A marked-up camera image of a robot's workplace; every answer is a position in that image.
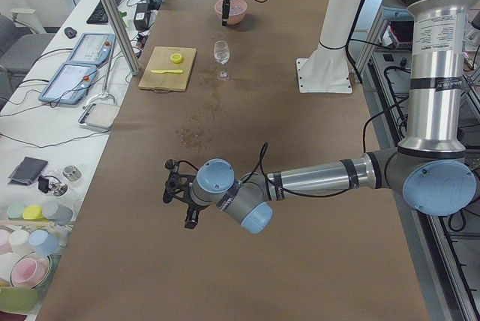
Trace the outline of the steel jigger measuring cup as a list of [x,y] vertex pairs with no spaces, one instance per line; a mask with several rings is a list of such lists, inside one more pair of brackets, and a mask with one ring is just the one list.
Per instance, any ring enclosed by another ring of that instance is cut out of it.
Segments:
[[179,170],[179,162],[174,159],[168,159],[165,161],[164,167],[166,170],[169,170],[170,172],[177,173]]

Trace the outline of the clear ice cubes pile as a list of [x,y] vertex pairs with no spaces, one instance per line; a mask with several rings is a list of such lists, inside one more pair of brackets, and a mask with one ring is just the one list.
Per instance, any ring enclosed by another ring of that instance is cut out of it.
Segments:
[[230,3],[230,7],[229,7],[229,16],[230,17],[240,15],[243,12],[244,12],[244,7],[242,6],[242,4],[233,3],[233,2]]

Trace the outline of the clear wine glass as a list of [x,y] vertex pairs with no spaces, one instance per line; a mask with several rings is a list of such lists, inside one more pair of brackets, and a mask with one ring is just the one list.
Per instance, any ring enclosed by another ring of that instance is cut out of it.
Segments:
[[230,60],[229,44],[225,40],[218,40],[214,44],[214,59],[221,66],[217,78],[219,80],[228,80],[230,75],[226,69],[227,62]]

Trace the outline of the yellow plastic knife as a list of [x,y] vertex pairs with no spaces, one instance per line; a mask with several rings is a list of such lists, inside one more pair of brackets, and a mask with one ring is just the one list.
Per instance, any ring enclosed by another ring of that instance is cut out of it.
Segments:
[[170,69],[170,70],[150,70],[152,74],[183,74],[182,69]]

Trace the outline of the bamboo cutting board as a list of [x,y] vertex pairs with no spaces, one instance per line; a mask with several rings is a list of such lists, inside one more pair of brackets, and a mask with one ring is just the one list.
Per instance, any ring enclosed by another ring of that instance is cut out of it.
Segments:
[[[181,53],[184,60],[180,64],[170,61],[172,53]],[[145,66],[145,72],[139,81],[139,89],[160,92],[185,92],[197,55],[196,48],[156,46]],[[182,69],[182,74],[154,74],[150,70]]]

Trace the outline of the metal tray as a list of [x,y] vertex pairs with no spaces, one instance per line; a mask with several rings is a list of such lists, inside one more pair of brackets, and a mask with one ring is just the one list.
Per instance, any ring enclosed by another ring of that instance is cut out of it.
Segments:
[[93,131],[109,131],[120,107],[107,103],[92,103],[88,105],[79,117],[77,123],[81,128]]

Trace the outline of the blue plastic cup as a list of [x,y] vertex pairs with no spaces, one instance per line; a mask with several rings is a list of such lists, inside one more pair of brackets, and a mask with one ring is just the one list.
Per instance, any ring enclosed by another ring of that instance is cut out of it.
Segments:
[[44,229],[37,229],[28,237],[32,250],[42,257],[54,254],[59,248],[59,240]]

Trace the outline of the teach pendant tablet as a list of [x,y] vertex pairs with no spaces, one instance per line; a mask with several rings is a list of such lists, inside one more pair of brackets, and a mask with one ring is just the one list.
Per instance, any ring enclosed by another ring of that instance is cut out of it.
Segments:
[[110,33],[83,33],[68,61],[101,65],[108,59],[114,40],[115,35]]
[[47,83],[38,100],[52,105],[76,105],[87,95],[97,72],[94,64],[65,62]]

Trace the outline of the yellow plastic cup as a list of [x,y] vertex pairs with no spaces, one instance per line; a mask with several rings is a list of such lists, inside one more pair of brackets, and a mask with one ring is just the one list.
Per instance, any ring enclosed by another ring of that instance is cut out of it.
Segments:
[[46,218],[43,215],[43,209],[39,205],[28,205],[22,211],[22,218],[25,221],[45,221]]

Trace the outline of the pink bowl on plate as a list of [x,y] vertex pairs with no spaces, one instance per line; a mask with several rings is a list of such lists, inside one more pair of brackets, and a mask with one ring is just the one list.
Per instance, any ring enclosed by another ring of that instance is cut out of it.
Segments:
[[12,268],[10,281],[14,287],[35,288],[46,278],[49,269],[48,258],[27,256]]

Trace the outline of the white plastic cup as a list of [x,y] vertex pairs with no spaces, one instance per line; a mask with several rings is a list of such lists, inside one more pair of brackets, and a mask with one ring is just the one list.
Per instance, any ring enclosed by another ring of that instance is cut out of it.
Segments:
[[13,231],[9,236],[9,242],[12,252],[16,255],[26,255],[32,252],[32,247],[29,244],[30,232],[24,229]]

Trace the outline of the green plastic cup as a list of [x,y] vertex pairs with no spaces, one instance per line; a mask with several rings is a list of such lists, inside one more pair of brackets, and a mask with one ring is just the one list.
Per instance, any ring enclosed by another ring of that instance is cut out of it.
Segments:
[[26,206],[21,202],[15,202],[7,207],[7,218],[11,221],[22,221]]

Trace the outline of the near teach pendant tablet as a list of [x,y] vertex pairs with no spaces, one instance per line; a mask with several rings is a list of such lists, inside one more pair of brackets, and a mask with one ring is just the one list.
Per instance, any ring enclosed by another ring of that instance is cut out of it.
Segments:
[[38,100],[52,105],[76,105],[87,95],[97,72],[94,64],[65,62],[47,83]]

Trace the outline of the grey office chair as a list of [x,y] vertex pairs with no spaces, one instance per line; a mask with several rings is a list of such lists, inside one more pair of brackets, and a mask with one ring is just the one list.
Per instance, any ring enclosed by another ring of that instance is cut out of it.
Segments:
[[14,8],[10,12],[11,18],[1,15],[1,75],[12,92],[55,35],[40,32],[38,27],[19,19],[19,15],[35,14],[35,9]]

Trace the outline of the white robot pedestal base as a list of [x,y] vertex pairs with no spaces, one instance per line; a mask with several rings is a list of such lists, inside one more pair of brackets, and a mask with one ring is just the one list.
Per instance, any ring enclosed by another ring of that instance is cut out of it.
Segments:
[[362,0],[328,0],[318,47],[309,58],[298,58],[301,93],[350,94],[347,41]]

